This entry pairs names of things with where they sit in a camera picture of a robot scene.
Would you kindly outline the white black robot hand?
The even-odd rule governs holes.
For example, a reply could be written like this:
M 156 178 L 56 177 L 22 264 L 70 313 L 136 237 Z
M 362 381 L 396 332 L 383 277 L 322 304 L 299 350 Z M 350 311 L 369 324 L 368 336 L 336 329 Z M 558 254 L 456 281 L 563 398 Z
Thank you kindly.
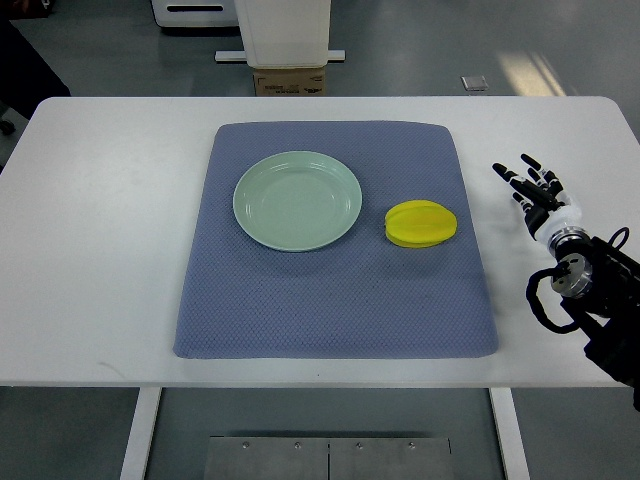
M 511 187 L 529 235 L 548 246 L 557 232 L 580 227 L 581 210 L 553 171 L 528 154 L 523 153 L 521 160 L 528 166 L 526 176 L 500 163 L 494 163 L 492 169 Z

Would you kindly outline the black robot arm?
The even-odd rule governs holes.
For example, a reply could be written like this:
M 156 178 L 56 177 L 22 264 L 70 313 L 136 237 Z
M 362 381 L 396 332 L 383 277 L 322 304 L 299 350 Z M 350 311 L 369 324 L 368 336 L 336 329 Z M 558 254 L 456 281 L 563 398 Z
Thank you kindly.
M 584 354 L 613 380 L 633 389 L 639 408 L 639 263 L 622 252 L 629 229 L 622 227 L 604 241 L 569 227 L 553 234 L 548 250 L 556 264 L 532 274 L 525 297 L 536 320 L 560 334 L 582 331 Z M 559 325 L 538 297 L 542 280 L 561 297 L 571 322 Z

